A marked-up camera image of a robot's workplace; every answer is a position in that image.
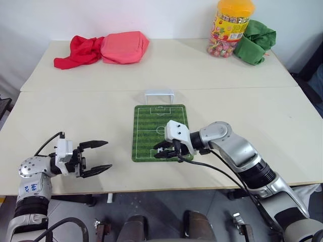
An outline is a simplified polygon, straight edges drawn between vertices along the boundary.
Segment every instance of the red cloth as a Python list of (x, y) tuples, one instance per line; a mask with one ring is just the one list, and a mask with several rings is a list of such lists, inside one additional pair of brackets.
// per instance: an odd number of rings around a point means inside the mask
[(55, 58), (54, 67), (64, 70), (97, 62), (101, 58), (102, 41), (103, 37), (86, 39), (78, 35), (74, 36), (70, 44), (70, 56)]
[(130, 64), (140, 62), (149, 40), (139, 31), (109, 34), (101, 45), (104, 63)]

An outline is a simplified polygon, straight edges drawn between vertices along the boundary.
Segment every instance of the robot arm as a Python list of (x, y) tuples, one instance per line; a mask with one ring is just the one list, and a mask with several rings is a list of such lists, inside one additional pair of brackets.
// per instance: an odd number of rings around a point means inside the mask
[(112, 166), (101, 165), (85, 171), (85, 157), (82, 156), (84, 149), (100, 147), (107, 144), (106, 141), (80, 143), (77, 149), (73, 150), (72, 141), (65, 140), (63, 132), (59, 134), (55, 153), (40, 156), (38, 151), (35, 156), (23, 161), (18, 168), (21, 182), (15, 216), (9, 223), (6, 242), (34, 240), (47, 229), (47, 210), (52, 194), (51, 177), (72, 174), (75, 177), (86, 178), (100, 174)]
[(255, 196), (256, 205), (270, 226), (283, 232), (285, 241), (311, 241), (313, 235), (323, 229), (323, 224), (309, 219), (306, 206), (279, 174), (226, 122), (214, 122), (190, 133), (185, 125), (171, 120), (165, 127), (165, 141), (154, 148), (158, 149), (156, 158), (193, 155), (197, 150), (201, 154), (208, 154), (210, 149), (218, 150), (246, 184), (249, 193)]

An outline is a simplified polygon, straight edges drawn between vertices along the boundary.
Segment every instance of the jar label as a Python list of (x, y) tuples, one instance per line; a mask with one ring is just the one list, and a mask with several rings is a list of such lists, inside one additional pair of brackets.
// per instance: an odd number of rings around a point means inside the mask
[(211, 36), (214, 39), (226, 42), (238, 42), (248, 26), (248, 22), (243, 24), (230, 23), (219, 17), (216, 17), (213, 22)]

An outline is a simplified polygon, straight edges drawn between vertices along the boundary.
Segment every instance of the pink pouch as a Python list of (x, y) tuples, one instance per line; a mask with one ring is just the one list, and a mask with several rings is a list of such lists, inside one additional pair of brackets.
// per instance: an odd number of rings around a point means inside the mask
[(141, 60), (149, 40), (139, 31), (109, 34), (103, 39), (101, 54), (104, 63), (130, 64)]

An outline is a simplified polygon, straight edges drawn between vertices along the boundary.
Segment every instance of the orange lid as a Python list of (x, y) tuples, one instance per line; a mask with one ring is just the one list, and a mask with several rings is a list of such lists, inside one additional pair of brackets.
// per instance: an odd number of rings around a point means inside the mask
[(251, 0), (220, 0), (218, 10), (232, 17), (249, 17), (255, 7)]

